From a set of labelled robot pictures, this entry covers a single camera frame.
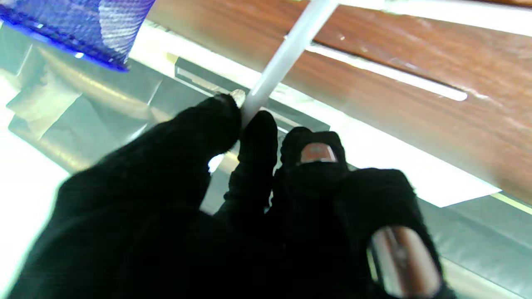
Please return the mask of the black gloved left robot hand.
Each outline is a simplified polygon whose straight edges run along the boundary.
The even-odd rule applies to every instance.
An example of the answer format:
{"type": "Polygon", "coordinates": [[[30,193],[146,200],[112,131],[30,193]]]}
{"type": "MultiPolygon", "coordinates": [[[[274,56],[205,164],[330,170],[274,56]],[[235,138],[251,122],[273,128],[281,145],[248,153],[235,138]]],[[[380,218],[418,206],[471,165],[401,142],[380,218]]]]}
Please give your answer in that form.
{"type": "Polygon", "coordinates": [[[9,299],[455,299],[414,189],[228,94],[68,178],[9,299]]]}

